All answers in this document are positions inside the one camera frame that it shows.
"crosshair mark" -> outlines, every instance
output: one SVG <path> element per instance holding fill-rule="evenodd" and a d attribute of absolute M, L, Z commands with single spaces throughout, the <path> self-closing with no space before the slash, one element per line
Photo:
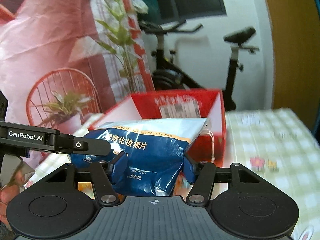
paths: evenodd
<path fill-rule="evenodd" d="M 161 201 L 156 200 L 156 199 L 153 199 L 153 200 L 151 200 L 151 201 L 149 201 L 149 202 L 151 202 L 153 205 L 156 205 L 156 204 L 158 204 L 158 203 L 161 202 Z"/>

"screw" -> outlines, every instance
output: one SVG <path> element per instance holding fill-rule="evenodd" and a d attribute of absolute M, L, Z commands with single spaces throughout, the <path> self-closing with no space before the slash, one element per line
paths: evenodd
<path fill-rule="evenodd" d="M 104 195 L 101 197 L 101 201 L 105 203 L 112 203 L 117 200 L 117 197 L 114 195 Z"/>
<path fill-rule="evenodd" d="M 202 203 L 204 201 L 204 196 L 201 196 L 201 195 L 192 195 L 189 197 L 189 200 L 192 202 L 192 203 Z"/>

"barcode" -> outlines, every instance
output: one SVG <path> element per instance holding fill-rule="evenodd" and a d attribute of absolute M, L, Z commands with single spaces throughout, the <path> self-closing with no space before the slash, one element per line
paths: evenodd
<path fill-rule="evenodd" d="M 197 118 L 201 117 L 197 101 L 172 104 L 159 107 L 162 118 Z"/>

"flower pattern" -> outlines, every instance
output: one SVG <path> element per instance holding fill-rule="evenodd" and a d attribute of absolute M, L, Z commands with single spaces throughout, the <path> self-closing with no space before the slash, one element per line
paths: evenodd
<path fill-rule="evenodd" d="M 273 171 L 276 171 L 278 170 L 278 166 L 277 166 L 277 162 L 275 161 L 271 161 L 271 160 L 268 160 L 268 168 L 273 170 Z"/>
<path fill-rule="evenodd" d="M 250 164 L 253 168 L 256 168 L 258 171 L 262 170 L 266 160 L 260 157 L 250 158 Z"/>

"blue plastic bag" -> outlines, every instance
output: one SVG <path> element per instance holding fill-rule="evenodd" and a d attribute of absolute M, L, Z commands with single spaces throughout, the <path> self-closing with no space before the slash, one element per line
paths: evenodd
<path fill-rule="evenodd" d="M 108 140 L 113 153 L 85 157 L 72 154 L 71 162 L 87 167 L 128 154 L 128 166 L 115 191 L 125 196 L 165 196 L 173 190 L 183 164 L 183 153 L 206 125 L 206 118 L 170 118 L 105 123 L 85 137 Z"/>

